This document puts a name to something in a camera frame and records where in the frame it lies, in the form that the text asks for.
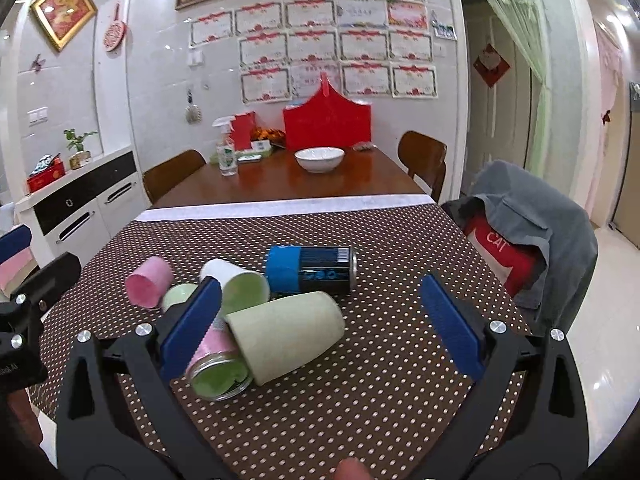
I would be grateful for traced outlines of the right hand thumb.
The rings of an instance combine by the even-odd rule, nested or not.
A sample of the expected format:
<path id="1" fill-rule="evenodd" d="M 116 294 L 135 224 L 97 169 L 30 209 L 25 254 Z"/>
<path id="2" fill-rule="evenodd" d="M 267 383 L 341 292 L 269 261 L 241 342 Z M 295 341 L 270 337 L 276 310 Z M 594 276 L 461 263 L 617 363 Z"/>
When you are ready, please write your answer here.
<path id="1" fill-rule="evenodd" d="M 372 480 L 369 468 L 357 460 L 349 457 L 341 460 L 334 471 L 334 480 Z"/>

